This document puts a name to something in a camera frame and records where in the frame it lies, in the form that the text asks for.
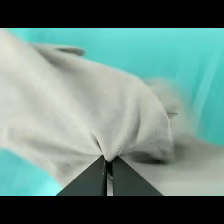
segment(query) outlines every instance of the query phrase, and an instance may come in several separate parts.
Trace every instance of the gray cloth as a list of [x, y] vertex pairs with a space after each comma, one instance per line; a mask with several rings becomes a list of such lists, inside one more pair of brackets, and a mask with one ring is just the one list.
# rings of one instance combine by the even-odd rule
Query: gray cloth
[[63, 186], [101, 155], [111, 161], [141, 152], [172, 161], [176, 135], [159, 95], [82, 54], [23, 43], [0, 30], [0, 146]]

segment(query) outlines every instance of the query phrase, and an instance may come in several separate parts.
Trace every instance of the garment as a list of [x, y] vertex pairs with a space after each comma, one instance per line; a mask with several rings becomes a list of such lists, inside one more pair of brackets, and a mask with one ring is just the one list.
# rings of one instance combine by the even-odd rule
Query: garment
[[63, 186], [101, 155], [175, 159], [175, 116], [137, 77], [84, 59], [78, 48], [23, 43], [4, 29], [0, 49], [2, 148]]

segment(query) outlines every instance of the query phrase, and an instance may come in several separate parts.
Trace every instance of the cloth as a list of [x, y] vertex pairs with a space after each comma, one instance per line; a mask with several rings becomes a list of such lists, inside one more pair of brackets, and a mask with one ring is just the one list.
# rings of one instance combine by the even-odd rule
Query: cloth
[[0, 146], [63, 186], [101, 155], [175, 158], [170, 117], [137, 77], [84, 59], [81, 49], [23, 43], [4, 29], [0, 49]]

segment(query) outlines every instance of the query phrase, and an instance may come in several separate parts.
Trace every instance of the turquoise background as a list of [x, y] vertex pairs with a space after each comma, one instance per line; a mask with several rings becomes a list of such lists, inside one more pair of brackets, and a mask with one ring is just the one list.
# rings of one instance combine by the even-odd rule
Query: turquoise background
[[[143, 79], [164, 76], [174, 80], [197, 111], [199, 136], [224, 144], [224, 29], [10, 28], [10, 31], [29, 42], [82, 47], [86, 58]], [[54, 195], [59, 189], [44, 171], [0, 151], [0, 195]]]

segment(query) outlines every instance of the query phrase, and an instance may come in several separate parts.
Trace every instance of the towel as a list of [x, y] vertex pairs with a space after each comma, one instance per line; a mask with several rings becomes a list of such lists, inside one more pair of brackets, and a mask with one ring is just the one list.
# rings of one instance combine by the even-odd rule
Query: towel
[[101, 155], [175, 159], [169, 114], [153, 87], [68, 46], [0, 29], [0, 147], [66, 186]]

